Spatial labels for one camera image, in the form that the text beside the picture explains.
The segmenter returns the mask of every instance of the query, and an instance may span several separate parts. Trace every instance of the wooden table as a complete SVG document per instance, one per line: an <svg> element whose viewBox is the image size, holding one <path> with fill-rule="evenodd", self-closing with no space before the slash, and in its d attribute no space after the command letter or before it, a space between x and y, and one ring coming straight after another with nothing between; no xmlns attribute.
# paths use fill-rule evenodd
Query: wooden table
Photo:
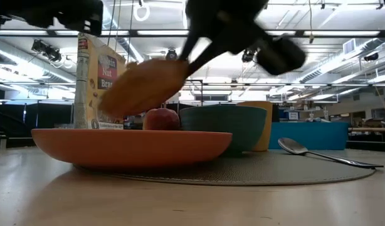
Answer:
<svg viewBox="0 0 385 226"><path fill-rule="evenodd" d="M360 128L349 128L349 132L385 132L385 128L372 128L372 127L360 127Z"/></svg>
<svg viewBox="0 0 385 226"><path fill-rule="evenodd" d="M385 153L347 150L385 165ZM221 187L89 175L36 148L0 154L0 226L385 225L385 168L356 181Z"/></svg>

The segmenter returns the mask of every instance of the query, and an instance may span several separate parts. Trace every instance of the gray placemat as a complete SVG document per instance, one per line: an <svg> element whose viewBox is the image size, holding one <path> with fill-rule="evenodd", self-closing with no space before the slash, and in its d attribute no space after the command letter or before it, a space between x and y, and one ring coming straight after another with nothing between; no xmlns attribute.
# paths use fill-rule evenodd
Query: gray placemat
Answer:
<svg viewBox="0 0 385 226"><path fill-rule="evenodd" d="M333 161L284 153L249 153L240 158L218 158L188 168L110 173L86 169L92 173L132 180L191 185L260 186L309 185L355 180L372 175L362 169Z"/></svg>

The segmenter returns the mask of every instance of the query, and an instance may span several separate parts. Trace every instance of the orange bowl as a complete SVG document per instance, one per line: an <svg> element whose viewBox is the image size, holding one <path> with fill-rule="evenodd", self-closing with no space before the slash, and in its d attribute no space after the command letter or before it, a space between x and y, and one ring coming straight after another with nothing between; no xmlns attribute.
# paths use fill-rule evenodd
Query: orange bowl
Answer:
<svg viewBox="0 0 385 226"><path fill-rule="evenodd" d="M156 168L211 161L229 146L224 132L33 129L36 145L60 161L94 168Z"/></svg>

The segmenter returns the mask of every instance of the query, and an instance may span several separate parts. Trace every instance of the spoon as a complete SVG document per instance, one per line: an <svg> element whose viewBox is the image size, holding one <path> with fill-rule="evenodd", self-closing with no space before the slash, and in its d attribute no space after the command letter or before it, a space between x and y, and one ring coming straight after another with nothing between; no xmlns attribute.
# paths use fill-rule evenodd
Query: spoon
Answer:
<svg viewBox="0 0 385 226"><path fill-rule="evenodd" d="M280 138L278 140L278 143L279 143L280 147L282 147L285 151L287 151L291 154L298 154L298 155L304 156L304 155L310 153L310 154L321 156L321 157L324 157L327 159L334 160L334 161L339 162L339 163L348 164L350 166L355 166L355 167L360 167L360 168L367 168L367 169L375 169L377 167L383 167L383 165L362 163L362 162L343 159L343 158L339 158L339 157L335 157L335 156L328 156L326 154L315 153L315 152L309 151L306 147L304 147L303 145L299 144L298 142L296 142L290 138Z"/></svg>

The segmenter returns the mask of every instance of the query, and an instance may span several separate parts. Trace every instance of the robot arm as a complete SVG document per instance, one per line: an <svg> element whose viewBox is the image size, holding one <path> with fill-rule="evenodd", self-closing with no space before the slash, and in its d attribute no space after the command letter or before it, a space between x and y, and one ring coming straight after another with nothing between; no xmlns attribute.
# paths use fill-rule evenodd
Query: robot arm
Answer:
<svg viewBox="0 0 385 226"><path fill-rule="evenodd" d="M70 30L100 35L103 3L100 0L0 0L0 26L17 19L40 28L53 25L53 18Z"/></svg>
<svg viewBox="0 0 385 226"><path fill-rule="evenodd" d="M180 60L186 60L198 38L212 43L189 66L190 76L197 69L224 52L238 54L256 45L256 62L272 75L300 68L305 53L287 37L273 39L254 20L268 0L189 0L186 14L190 32Z"/></svg>

